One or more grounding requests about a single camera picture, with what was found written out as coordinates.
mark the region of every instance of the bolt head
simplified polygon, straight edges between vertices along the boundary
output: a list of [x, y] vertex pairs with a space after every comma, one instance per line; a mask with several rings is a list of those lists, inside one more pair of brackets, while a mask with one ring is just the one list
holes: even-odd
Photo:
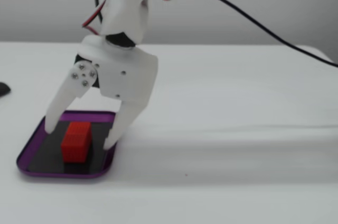
[[79, 76], [77, 75], [77, 73], [72, 74], [72, 79], [77, 80], [78, 78], [79, 78]]
[[95, 78], [96, 77], [96, 72], [90, 71], [89, 76], [92, 77], [92, 78]]
[[84, 80], [84, 81], [82, 82], [82, 85], [83, 85], [84, 87], [87, 87], [87, 86], [89, 86], [89, 82], [86, 81], [86, 80]]

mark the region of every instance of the white robotic arm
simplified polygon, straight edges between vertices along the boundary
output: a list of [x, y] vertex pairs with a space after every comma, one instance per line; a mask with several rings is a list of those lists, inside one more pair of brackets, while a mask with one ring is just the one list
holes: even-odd
[[46, 113], [45, 130], [52, 133], [67, 107], [90, 87], [121, 100], [104, 148], [110, 149], [147, 106], [157, 75], [157, 57], [136, 44], [147, 27], [147, 0], [105, 0], [100, 35], [85, 37], [71, 68]]

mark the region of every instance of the red cube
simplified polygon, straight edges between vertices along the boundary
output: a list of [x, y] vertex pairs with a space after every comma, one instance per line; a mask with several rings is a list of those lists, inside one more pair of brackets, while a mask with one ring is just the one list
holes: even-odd
[[63, 162], [86, 162], [91, 141], [90, 122], [71, 122], [61, 143]]

